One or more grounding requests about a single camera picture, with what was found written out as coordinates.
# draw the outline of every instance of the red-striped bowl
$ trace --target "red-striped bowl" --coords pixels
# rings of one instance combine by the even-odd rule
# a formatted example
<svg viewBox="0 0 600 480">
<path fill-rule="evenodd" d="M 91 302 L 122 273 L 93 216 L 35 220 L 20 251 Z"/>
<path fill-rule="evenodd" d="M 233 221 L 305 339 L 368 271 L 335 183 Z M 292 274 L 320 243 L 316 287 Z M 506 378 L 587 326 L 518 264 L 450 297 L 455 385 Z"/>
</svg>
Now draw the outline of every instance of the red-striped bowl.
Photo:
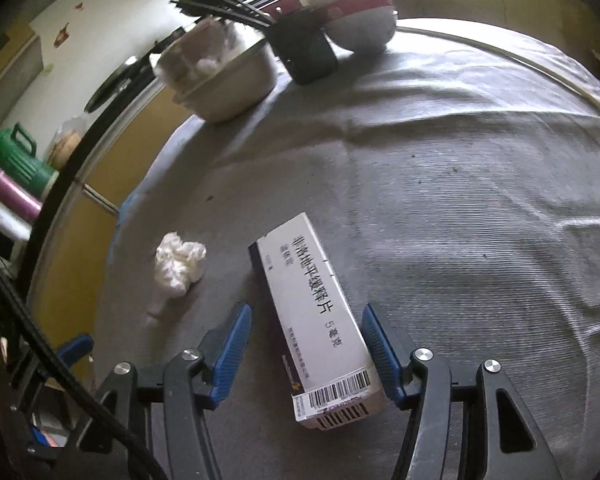
<svg viewBox="0 0 600 480">
<path fill-rule="evenodd" d="M 395 34 L 392 0 L 338 0 L 318 12 L 327 36 L 346 50 L 381 52 Z"/>
</svg>

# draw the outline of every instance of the pink thermos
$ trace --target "pink thermos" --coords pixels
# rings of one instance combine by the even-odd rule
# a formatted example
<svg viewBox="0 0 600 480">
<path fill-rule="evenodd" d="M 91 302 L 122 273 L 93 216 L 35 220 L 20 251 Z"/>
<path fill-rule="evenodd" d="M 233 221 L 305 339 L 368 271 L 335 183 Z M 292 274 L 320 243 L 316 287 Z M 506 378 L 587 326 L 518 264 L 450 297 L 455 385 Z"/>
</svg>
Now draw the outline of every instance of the pink thermos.
<svg viewBox="0 0 600 480">
<path fill-rule="evenodd" d="M 42 204 L 11 180 L 0 168 L 0 202 L 29 224 L 40 214 Z"/>
</svg>

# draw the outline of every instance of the cabinet door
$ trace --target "cabinet door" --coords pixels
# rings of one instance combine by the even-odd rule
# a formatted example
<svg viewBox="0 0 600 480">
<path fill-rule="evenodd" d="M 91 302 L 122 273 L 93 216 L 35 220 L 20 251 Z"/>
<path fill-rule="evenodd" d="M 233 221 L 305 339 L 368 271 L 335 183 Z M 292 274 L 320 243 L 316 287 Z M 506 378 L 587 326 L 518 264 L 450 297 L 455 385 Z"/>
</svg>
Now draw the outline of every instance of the cabinet door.
<svg viewBox="0 0 600 480">
<path fill-rule="evenodd" d="M 116 218 L 79 188 L 59 211 L 29 292 L 34 318 L 51 346 L 93 333 Z"/>
<path fill-rule="evenodd" d="M 171 134 L 190 115 L 162 88 L 130 121 L 85 177 L 97 193 L 120 207 L 144 178 Z"/>
</svg>

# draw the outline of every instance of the barcode sticker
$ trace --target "barcode sticker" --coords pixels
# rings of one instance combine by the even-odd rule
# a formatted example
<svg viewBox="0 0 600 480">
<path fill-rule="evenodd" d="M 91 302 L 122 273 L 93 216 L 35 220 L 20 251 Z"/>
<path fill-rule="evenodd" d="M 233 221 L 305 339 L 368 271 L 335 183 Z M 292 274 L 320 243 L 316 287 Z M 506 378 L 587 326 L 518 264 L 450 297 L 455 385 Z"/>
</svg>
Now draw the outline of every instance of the barcode sticker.
<svg viewBox="0 0 600 480">
<path fill-rule="evenodd" d="M 320 415 L 353 399 L 365 399 L 380 388 L 375 369 L 356 370 L 327 386 L 294 396 L 296 420 Z"/>
<path fill-rule="evenodd" d="M 319 430 L 330 430 L 336 426 L 342 426 L 343 424 L 349 424 L 359 418 L 365 418 L 369 414 L 366 406 L 359 402 L 347 408 L 336 410 L 331 413 L 325 413 L 322 416 L 317 417 Z"/>
<path fill-rule="evenodd" d="M 302 395 L 294 397 L 294 404 L 296 405 L 296 418 L 304 417 L 304 400 L 302 400 Z"/>
<path fill-rule="evenodd" d="M 309 404 L 312 408 L 322 408 L 332 400 L 347 399 L 352 395 L 358 394 L 370 385 L 369 374 L 366 370 L 362 370 L 342 381 L 309 392 Z"/>
</svg>

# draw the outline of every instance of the blue gripper pad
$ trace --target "blue gripper pad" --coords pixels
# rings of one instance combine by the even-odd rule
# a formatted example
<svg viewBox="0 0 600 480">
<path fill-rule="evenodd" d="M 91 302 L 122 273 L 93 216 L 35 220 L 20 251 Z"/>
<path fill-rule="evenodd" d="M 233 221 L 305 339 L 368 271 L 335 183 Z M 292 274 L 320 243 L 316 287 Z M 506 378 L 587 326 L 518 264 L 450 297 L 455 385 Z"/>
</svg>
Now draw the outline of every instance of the blue gripper pad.
<svg viewBox="0 0 600 480">
<path fill-rule="evenodd" d="M 406 398 L 402 387 L 402 370 L 394 350 L 389 344 L 378 317 L 370 305 L 362 313 L 362 337 L 371 352 L 384 394 L 396 406 Z"/>
<path fill-rule="evenodd" d="M 67 368 L 71 368 L 80 359 L 89 355 L 93 351 L 93 339 L 89 334 L 78 334 L 66 343 L 62 343 L 57 349 L 56 354 L 62 359 Z M 39 371 L 42 378 L 46 381 L 49 373 L 40 366 Z"/>
<path fill-rule="evenodd" d="M 229 396 L 231 386 L 234 384 L 234 378 L 251 333 L 251 318 L 251 307 L 244 304 L 213 368 L 213 387 L 209 399 L 216 408 Z"/>
</svg>

